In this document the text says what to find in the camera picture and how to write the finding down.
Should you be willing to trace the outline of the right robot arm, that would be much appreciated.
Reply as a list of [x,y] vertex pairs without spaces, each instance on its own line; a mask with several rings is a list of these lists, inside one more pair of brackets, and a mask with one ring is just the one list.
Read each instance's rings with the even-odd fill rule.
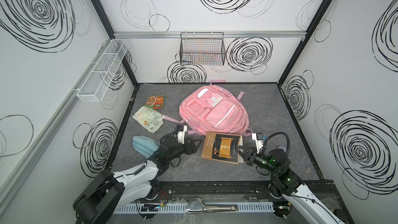
[[342,224],[290,168],[288,151],[274,149],[264,155],[243,146],[235,148],[236,152],[249,166],[256,166],[270,172],[270,191],[275,197],[282,197],[295,207],[310,224]]

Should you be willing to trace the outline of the pink student backpack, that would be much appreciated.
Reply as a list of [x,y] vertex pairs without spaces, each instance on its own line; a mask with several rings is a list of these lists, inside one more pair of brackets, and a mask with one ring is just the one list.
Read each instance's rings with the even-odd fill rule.
[[206,135],[208,132],[250,136],[248,113],[240,102],[245,93],[235,97],[227,89],[209,84],[189,95],[179,106],[181,120],[163,115],[170,122],[189,127],[188,134]]

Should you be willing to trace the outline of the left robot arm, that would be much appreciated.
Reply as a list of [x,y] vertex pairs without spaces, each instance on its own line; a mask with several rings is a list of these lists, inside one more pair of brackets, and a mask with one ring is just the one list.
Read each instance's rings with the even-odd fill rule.
[[79,224],[105,224],[115,210],[148,196],[158,190],[157,178],[182,155],[195,154],[202,139],[186,139],[179,143],[168,137],[162,143],[146,136],[135,136],[133,147],[146,161],[130,169],[112,173],[105,169],[94,178],[73,203]]

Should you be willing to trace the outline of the brown and black book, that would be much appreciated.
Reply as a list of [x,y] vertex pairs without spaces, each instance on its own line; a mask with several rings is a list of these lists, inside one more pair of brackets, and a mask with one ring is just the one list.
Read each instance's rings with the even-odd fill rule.
[[232,164],[243,163],[243,158],[235,150],[236,147],[242,145],[241,135],[208,132],[201,158]]

